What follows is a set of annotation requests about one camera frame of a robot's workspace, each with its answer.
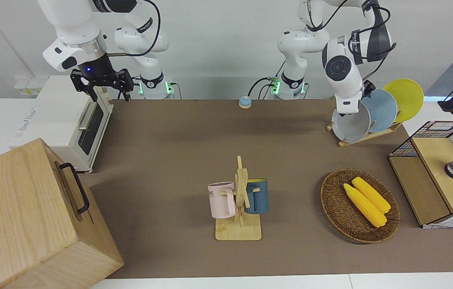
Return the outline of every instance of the pink mug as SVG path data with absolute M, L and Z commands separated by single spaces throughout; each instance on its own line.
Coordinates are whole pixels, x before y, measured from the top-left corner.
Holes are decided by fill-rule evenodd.
M 235 216 L 234 188 L 233 181 L 223 181 L 208 185 L 208 200 L 210 201 L 212 218 L 230 218 Z

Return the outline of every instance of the corn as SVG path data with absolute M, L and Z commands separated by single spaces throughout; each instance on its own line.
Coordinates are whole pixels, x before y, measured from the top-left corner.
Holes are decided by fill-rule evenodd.
M 359 190 L 353 188 L 347 183 L 344 184 L 349 199 L 356 205 L 358 210 L 375 226 L 376 228 L 382 227 L 386 223 L 385 215 L 378 210 Z
M 353 186 L 359 190 L 364 196 L 366 196 L 371 203 L 373 203 L 378 210 L 382 213 L 388 213 L 390 210 L 390 204 L 386 201 L 382 195 L 380 195 L 371 185 L 369 185 L 364 179 L 359 176 L 351 181 Z

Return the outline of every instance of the wicker tray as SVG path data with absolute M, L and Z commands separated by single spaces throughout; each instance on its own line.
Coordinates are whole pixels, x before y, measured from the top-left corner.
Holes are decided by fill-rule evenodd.
M 347 197 L 343 183 L 351 184 L 355 177 L 361 177 L 376 189 L 391 205 L 385 214 L 385 226 L 375 228 Z M 353 169 L 332 172 L 321 186 L 321 203 L 331 223 L 343 234 L 362 243 L 377 243 L 390 238 L 399 226 L 399 208 L 391 192 L 375 177 Z

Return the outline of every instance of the black metal handle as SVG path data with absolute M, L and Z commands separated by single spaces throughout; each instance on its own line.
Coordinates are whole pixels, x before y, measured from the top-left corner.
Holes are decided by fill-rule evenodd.
M 71 172 L 73 173 L 73 176 L 75 176 L 76 184 L 78 185 L 78 188 L 80 190 L 80 193 L 82 194 L 82 199 L 83 199 L 83 207 L 78 209 L 76 212 L 79 214 L 83 214 L 85 211 L 89 209 L 89 199 L 87 199 L 87 195 L 85 194 L 85 190 L 83 189 L 82 183 L 80 183 L 80 178 L 76 174 L 75 167 L 71 165 L 70 163 L 63 163 L 59 166 L 61 170 L 65 168 L 71 168 Z

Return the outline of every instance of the yellow plate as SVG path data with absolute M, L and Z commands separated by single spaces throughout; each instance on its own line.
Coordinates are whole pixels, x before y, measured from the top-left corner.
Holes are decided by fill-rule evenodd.
M 396 100 L 397 110 L 400 112 L 395 122 L 403 122 L 414 117 L 423 106 L 423 89 L 417 82 L 410 79 L 396 79 L 385 87 Z

